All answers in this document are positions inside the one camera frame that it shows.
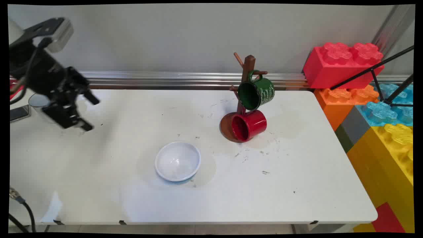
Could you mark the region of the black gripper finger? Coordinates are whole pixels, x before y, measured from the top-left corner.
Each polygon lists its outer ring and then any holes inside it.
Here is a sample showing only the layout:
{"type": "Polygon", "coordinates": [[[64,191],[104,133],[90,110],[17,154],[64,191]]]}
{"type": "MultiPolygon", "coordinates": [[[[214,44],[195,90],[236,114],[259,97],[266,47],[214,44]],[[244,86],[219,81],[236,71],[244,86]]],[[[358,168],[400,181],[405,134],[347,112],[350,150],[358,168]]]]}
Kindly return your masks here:
{"type": "Polygon", "coordinates": [[[90,89],[82,89],[81,94],[93,105],[100,103],[100,100],[91,92],[90,89]]]}
{"type": "Polygon", "coordinates": [[[75,127],[86,132],[94,129],[92,124],[80,117],[74,104],[63,106],[54,101],[42,107],[42,112],[64,129],[75,127]]]}

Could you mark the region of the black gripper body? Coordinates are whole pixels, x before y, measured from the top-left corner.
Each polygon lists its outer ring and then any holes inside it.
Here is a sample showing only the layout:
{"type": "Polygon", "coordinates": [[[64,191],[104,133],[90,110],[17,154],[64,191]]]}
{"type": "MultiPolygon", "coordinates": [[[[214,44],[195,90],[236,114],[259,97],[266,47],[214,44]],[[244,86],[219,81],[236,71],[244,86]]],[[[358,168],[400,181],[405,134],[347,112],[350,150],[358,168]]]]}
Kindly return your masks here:
{"type": "Polygon", "coordinates": [[[89,81],[73,67],[64,68],[45,50],[47,44],[21,43],[9,45],[10,75],[17,80],[11,89],[10,104],[20,101],[27,90],[47,97],[51,102],[76,105],[82,89],[89,89],[89,81]]]}

